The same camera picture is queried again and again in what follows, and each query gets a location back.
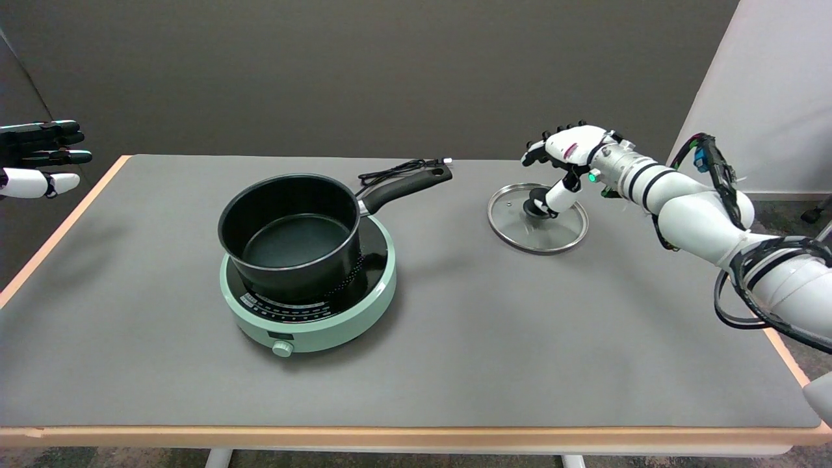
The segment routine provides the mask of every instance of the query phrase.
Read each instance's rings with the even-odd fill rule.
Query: pan handle
[[[407,176],[389,184],[376,188],[361,198],[361,216],[372,215],[383,207],[387,202],[397,198],[421,192],[426,188],[449,181],[453,178],[451,170],[447,166],[437,166],[428,171],[421,171],[412,176]]]

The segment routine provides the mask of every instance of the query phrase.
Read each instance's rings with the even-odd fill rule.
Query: mint green induction cooker
[[[322,351],[367,331],[387,310],[396,289],[396,255],[389,232],[375,217],[359,224],[362,267],[332,295],[285,304],[249,291],[228,255],[220,288],[237,326],[280,357]]]

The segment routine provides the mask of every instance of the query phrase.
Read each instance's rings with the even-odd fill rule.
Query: wooden table edge
[[[131,156],[120,157],[23,269],[0,291],[3,308],[72,228]],[[810,380],[776,331],[764,330],[800,386]],[[776,427],[243,427],[50,426],[0,427],[0,446],[607,446],[790,445],[832,441],[825,423],[815,428]]]

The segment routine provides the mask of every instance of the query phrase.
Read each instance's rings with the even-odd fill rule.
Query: gray wall
[[[832,192],[831,17],[828,0],[743,0],[677,146],[713,134],[752,196]]]
[[[513,159],[580,118],[661,159],[736,3],[13,0],[0,24],[97,180],[138,152]]]

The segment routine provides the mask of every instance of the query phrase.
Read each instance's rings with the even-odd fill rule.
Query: black saucepan
[[[359,221],[385,203],[453,177],[435,167],[358,200],[317,174],[272,177],[234,197],[220,216],[220,244],[253,292],[305,303],[332,292],[359,264]]]

